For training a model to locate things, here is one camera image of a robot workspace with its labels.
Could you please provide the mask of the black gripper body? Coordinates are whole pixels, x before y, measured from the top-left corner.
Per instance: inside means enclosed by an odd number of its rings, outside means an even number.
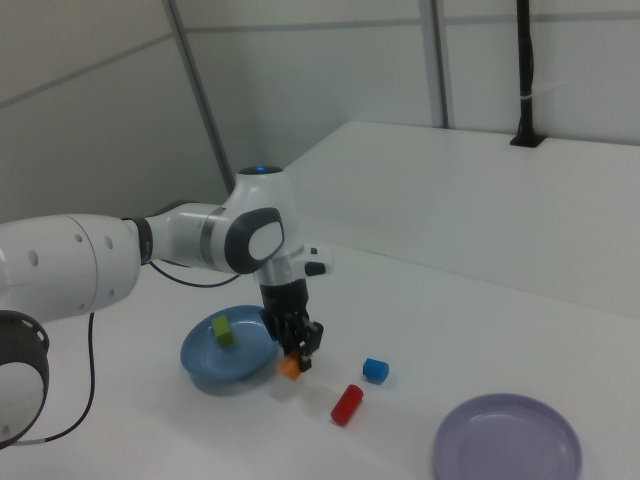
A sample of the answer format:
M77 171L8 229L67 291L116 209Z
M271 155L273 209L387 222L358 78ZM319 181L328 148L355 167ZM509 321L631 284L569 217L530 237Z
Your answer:
M278 286L261 285L260 293L264 307L261 316L270 333L300 333L309 325L309 294L304 279Z

